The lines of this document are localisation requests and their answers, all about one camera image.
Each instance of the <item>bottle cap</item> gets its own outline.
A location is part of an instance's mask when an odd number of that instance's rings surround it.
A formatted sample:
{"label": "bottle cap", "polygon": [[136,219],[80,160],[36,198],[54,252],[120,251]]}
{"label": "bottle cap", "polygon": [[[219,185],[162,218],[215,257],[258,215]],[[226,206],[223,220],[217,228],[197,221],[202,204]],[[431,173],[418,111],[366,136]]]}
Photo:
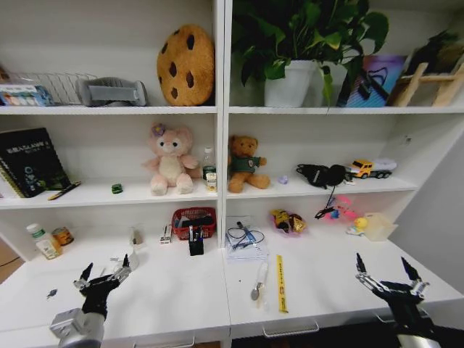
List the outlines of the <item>bottle cap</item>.
{"label": "bottle cap", "polygon": [[26,230],[28,230],[28,232],[32,234],[34,234],[35,232],[41,229],[42,227],[38,223],[31,223],[28,227],[26,227]]}

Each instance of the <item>drawer handle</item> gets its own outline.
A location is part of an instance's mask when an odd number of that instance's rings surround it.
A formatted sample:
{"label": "drawer handle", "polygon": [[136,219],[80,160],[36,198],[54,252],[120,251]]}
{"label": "drawer handle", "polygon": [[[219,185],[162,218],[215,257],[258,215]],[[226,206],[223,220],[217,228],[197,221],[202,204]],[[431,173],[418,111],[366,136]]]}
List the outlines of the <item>drawer handle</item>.
{"label": "drawer handle", "polygon": [[[430,318],[430,315],[426,310],[419,308],[419,312],[422,318]],[[378,315],[377,313],[374,313],[374,314],[376,315],[377,319],[379,319],[384,324],[394,323],[394,319],[382,319],[381,316]]]}
{"label": "drawer handle", "polygon": [[314,328],[309,328],[307,330],[301,331],[286,331],[281,333],[267,333],[264,326],[262,327],[262,334],[266,339],[275,339],[277,337],[284,337],[284,336],[296,336],[296,335],[304,335],[304,334],[314,334],[320,330],[318,322],[314,320]]}
{"label": "drawer handle", "polygon": [[190,344],[182,344],[180,346],[163,346],[162,344],[137,344],[134,343],[132,348],[150,348],[150,347],[162,347],[162,348],[191,348],[195,345],[195,336]]}

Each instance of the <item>red basket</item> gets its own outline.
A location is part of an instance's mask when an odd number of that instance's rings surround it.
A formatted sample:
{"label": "red basket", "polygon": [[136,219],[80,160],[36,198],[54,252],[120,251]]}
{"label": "red basket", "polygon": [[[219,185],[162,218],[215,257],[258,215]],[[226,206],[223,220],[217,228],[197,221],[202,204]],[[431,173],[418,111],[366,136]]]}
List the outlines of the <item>red basket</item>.
{"label": "red basket", "polygon": [[189,239],[189,228],[188,227],[175,227],[175,221],[180,220],[181,217],[185,216],[190,220],[195,220],[204,217],[205,215],[212,216],[212,224],[211,225],[203,225],[203,238],[209,238],[216,230],[216,211],[215,208],[203,208],[203,207],[195,207],[195,208],[187,208],[187,209],[179,209],[174,212],[173,215],[173,232],[174,234],[181,240],[186,241]]}

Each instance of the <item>toy truck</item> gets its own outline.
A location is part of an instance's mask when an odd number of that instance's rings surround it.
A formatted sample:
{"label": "toy truck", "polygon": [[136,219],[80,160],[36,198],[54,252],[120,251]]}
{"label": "toy truck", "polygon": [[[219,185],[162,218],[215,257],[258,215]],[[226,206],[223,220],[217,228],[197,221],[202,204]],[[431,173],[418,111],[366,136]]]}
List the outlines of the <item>toy truck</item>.
{"label": "toy truck", "polygon": [[356,159],[351,165],[345,166],[347,169],[347,179],[352,178],[377,178],[385,179],[392,174],[392,170],[397,167],[397,163],[388,158],[367,161],[365,159]]}

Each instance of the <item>yellow ruler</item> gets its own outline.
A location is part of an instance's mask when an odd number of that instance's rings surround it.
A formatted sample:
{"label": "yellow ruler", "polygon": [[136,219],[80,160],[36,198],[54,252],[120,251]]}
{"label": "yellow ruler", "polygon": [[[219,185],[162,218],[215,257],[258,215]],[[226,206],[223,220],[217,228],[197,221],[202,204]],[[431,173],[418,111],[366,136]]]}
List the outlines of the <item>yellow ruler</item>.
{"label": "yellow ruler", "polygon": [[285,281],[283,280],[283,260],[281,255],[277,255],[277,287],[278,287],[278,310],[288,313],[287,301],[285,300]]}

